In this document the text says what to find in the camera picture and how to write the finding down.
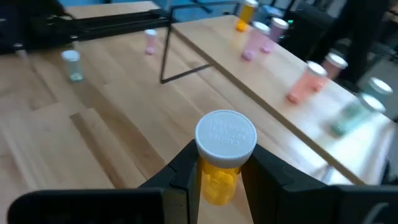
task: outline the pill bottle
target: pill bottle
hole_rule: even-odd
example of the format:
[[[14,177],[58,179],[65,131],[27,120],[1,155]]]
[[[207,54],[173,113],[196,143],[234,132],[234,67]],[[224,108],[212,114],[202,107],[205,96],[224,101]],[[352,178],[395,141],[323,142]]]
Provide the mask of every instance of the pill bottle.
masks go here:
[[[386,111],[384,105],[375,97],[360,94],[356,100],[345,106],[331,124],[331,130],[338,136],[343,136],[377,113]]]
[[[250,31],[248,41],[244,46],[242,58],[251,61],[266,41],[268,34],[269,27],[267,25],[257,21],[253,22],[253,29]]]
[[[392,95],[392,88],[381,79],[372,77],[361,93],[369,94],[381,103],[385,103],[388,96]]]
[[[234,197],[241,166],[256,146],[256,129],[243,114],[218,110],[199,120],[195,141],[200,155],[202,196],[210,204],[225,205]]]
[[[329,80],[336,78],[340,71],[348,66],[348,63],[337,54],[329,53],[322,62],[321,66],[328,74],[326,77],[319,78],[316,82],[314,82],[314,85],[312,86],[314,91],[321,91],[321,89],[328,83]]]
[[[269,31],[268,39],[261,47],[261,52],[271,53],[275,44],[279,42],[282,34],[289,28],[289,24],[283,19],[273,17],[271,20],[271,29]]]
[[[148,55],[152,55],[153,53],[155,53],[156,30],[154,29],[145,30],[145,38],[146,38],[145,53]]]
[[[304,100],[311,92],[318,79],[326,77],[326,70],[315,62],[307,62],[303,75],[297,80],[287,94],[287,99],[294,104]]]
[[[244,0],[242,11],[239,15],[239,20],[236,23],[236,30],[243,32],[248,28],[248,23],[251,21],[259,3],[256,0]]]
[[[76,50],[66,50],[61,53],[62,58],[68,65],[69,77],[72,82],[83,80],[80,67],[80,54]]]

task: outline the wooden table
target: wooden table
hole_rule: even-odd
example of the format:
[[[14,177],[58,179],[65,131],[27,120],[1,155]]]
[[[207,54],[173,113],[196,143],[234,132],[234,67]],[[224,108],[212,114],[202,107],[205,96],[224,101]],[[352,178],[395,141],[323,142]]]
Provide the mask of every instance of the wooden table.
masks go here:
[[[151,2],[71,7],[77,17],[157,8]],[[40,189],[134,188],[194,137],[206,113],[228,109],[255,125],[258,143],[320,179],[327,164],[234,83],[207,68],[159,84],[165,29],[144,55],[143,32],[80,43],[85,80],[70,83],[64,49],[30,54],[32,72],[15,55],[0,56],[0,223],[9,204]],[[206,63],[175,35],[166,75]],[[358,169],[364,170],[358,162]],[[374,179],[370,172],[364,180]],[[335,173],[331,183],[349,183]],[[200,202],[199,223],[252,223],[242,182],[231,204]]]
[[[394,129],[392,122],[380,114],[356,131],[342,138],[336,137],[329,130],[329,123],[355,96],[330,82],[323,91],[300,105],[289,103],[285,96],[300,78],[306,63],[280,46],[270,55],[259,53],[252,62],[242,60],[240,55],[248,32],[235,31],[237,19],[223,16],[183,22],[174,24],[173,30],[350,181],[355,184],[377,183],[380,176],[373,172],[381,173],[384,167],[386,146]],[[370,168],[370,157],[375,168]],[[365,178],[369,172],[375,179]]]

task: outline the black metal frame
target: black metal frame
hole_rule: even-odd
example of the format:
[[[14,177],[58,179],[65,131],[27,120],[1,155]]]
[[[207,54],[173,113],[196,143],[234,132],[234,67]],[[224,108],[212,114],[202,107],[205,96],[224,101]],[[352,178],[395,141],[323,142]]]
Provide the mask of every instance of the black metal frame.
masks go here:
[[[176,21],[176,20],[173,20],[174,11],[179,10],[179,9],[198,8],[199,7],[201,9],[203,9],[207,13],[211,13],[212,10],[209,9],[208,6],[222,6],[222,5],[235,5],[234,10],[233,10],[233,14],[236,15],[238,13],[240,2],[239,1],[209,2],[209,3],[200,3],[200,2],[198,2],[196,4],[186,4],[186,5],[180,5],[180,6],[172,6],[170,8],[169,22],[167,24],[167,35],[166,35],[166,39],[165,39],[164,51],[163,51],[163,57],[162,57],[162,66],[160,68],[159,81],[160,81],[161,84],[171,82],[173,80],[176,80],[178,78],[182,78],[182,77],[184,77],[186,75],[198,72],[200,70],[203,70],[203,69],[208,68],[208,67],[211,66],[210,64],[202,65],[202,66],[199,66],[197,68],[193,68],[191,70],[188,70],[186,72],[174,75],[172,77],[164,78],[164,72],[165,72],[166,63],[167,63],[167,55],[168,55],[168,52],[169,52],[170,35],[171,35],[171,32],[172,32],[172,24],[173,24],[173,22]]]
[[[22,44],[24,50],[42,50],[70,44],[71,36],[77,36],[77,40],[84,41],[165,27],[170,21],[173,21],[168,16],[168,12],[163,9],[153,9],[146,12],[74,19],[70,21],[71,24],[74,24],[73,28],[56,37],[50,35],[37,38],[27,34],[24,38],[10,36],[9,39],[14,42],[8,43],[9,46],[0,43],[0,55],[15,52],[13,45],[16,43]],[[23,28],[19,27],[18,24],[12,24],[12,21],[12,19],[9,19],[3,25],[14,29],[9,31],[7,35]]]

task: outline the black metal rod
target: black metal rod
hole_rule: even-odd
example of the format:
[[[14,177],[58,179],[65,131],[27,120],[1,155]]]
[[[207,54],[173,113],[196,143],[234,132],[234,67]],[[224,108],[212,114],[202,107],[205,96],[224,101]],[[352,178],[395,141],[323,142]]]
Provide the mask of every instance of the black metal rod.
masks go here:
[[[192,0],[192,2],[198,4],[203,11],[207,12],[207,14],[210,14],[213,12],[213,10],[209,9],[209,7],[204,6],[203,3],[199,2],[198,0]]]
[[[174,13],[174,9],[172,7],[170,10],[169,22],[167,23],[167,34],[166,34],[166,39],[165,39],[165,44],[164,44],[164,49],[163,49],[162,66],[160,68],[160,80],[159,80],[160,83],[163,83],[163,79],[164,79],[164,70],[166,68],[167,55],[169,52],[170,35],[172,32],[173,13]]]
[[[178,75],[174,75],[170,78],[164,78],[164,72],[165,72],[165,68],[166,68],[166,63],[167,63],[167,56],[169,54],[169,45],[170,45],[170,35],[172,32],[172,24],[173,22],[175,22],[175,20],[173,20],[174,18],[174,11],[178,10],[178,9],[186,9],[186,8],[203,8],[203,6],[223,6],[223,5],[231,5],[231,4],[235,4],[234,7],[234,14],[238,13],[238,9],[239,9],[239,5],[240,2],[239,1],[226,1],[226,2],[209,2],[209,3],[200,3],[200,4],[186,4],[186,5],[179,5],[179,6],[172,6],[170,8],[170,14],[169,14],[169,22],[167,24],[167,34],[166,34],[166,39],[165,39],[165,44],[164,44],[164,50],[163,50],[163,58],[162,58],[162,65],[160,67],[160,77],[159,77],[159,81],[161,84],[176,80],[178,78],[184,77],[185,75],[189,75],[191,73],[195,73],[197,71],[200,71],[202,69],[208,68],[211,65],[202,65],[199,66],[197,68],[191,69],[189,71],[180,73]]]
[[[211,67],[211,65],[210,64],[202,65],[202,66],[199,66],[197,68],[194,68],[194,69],[188,70],[186,72],[180,73],[178,75],[174,75],[173,77],[160,79],[160,83],[161,84],[168,83],[170,81],[182,78],[182,77],[184,77],[186,75],[189,75],[189,74],[192,74],[192,73],[195,73],[195,72],[199,72],[200,70],[203,70],[203,69],[208,68],[208,67]]]

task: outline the clear pill bottle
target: clear pill bottle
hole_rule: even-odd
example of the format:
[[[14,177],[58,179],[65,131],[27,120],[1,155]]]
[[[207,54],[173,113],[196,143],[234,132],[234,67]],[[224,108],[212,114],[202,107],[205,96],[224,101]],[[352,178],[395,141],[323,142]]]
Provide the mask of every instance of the clear pill bottle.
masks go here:
[[[375,97],[360,94],[358,99],[345,106],[331,124],[331,130],[343,136],[365,123],[377,113],[384,113],[386,108]]]
[[[234,197],[241,166],[256,146],[256,129],[243,114],[218,110],[199,120],[195,140],[202,195],[210,204],[225,205]]]
[[[62,58],[66,61],[69,71],[69,78],[72,82],[83,80],[83,74],[80,67],[80,54],[76,50],[66,50],[61,53]]]

